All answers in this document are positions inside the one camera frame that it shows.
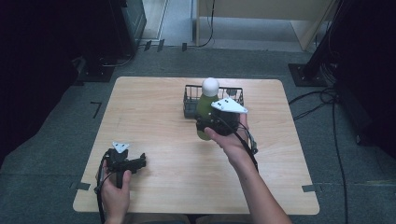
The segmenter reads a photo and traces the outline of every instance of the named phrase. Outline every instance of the gray carpet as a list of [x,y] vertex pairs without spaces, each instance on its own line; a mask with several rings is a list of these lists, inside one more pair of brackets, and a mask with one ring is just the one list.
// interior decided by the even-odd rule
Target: gray carpet
[[[289,100],[322,88],[296,88],[288,63],[311,54],[263,50],[140,49],[116,68],[109,83],[85,83],[64,94],[37,135],[9,154],[0,174],[0,223],[100,223],[98,214],[73,210],[78,182],[117,77],[276,78]],[[94,118],[97,105],[103,103]],[[317,95],[291,105],[293,116],[320,104]],[[355,143],[355,131],[341,105],[336,130],[347,188],[349,223],[395,223],[396,160],[377,147]],[[309,172],[317,190],[316,216],[291,216],[294,223],[345,223],[343,181],[332,135],[332,107],[296,120]]]

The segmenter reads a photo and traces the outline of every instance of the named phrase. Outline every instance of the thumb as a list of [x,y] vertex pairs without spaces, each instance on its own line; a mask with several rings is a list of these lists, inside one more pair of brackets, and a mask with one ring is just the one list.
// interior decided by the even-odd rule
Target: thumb
[[122,191],[129,191],[129,182],[131,182],[131,171],[127,170],[124,172],[122,177]]

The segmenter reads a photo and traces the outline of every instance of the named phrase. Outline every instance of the green bottle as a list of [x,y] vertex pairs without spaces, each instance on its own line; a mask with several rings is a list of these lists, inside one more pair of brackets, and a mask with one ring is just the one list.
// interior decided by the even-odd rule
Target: green bottle
[[[218,93],[219,82],[213,77],[205,79],[202,83],[202,95],[196,107],[196,114],[201,116],[202,119],[210,119],[210,113],[213,110],[211,105],[219,100]],[[202,140],[210,140],[210,137],[202,131],[197,130],[197,134]]]

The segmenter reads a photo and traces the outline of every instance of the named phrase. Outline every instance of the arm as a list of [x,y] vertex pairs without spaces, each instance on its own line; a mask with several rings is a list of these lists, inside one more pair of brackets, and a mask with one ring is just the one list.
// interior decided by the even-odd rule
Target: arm
[[[105,176],[109,173],[106,169],[106,161],[103,164]],[[122,177],[122,189],[118,189],[107,178],[102,186],[102,201],[106,211],[106,224],[121,224],[128,211],[130,203],[129,182],[131,181],[132,173],[127,170]]]
[[[240,122],[248,128],[246,114],[240,115]],[[205,133],[224,149],[230,164],[235,169],[254,223],[291,223],[256,171],[239,139],[234,134],[219,135],[210,128],[205,128]],[[246,142],[248,141],[245,130],[239,129],[238,133]]]

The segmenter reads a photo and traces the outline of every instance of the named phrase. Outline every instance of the forearm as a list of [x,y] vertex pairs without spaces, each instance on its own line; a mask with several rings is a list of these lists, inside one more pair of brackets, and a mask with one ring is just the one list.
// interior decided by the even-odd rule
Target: forearm
[[254,223],[291,223],[251,161],[238,162],[233,167]]

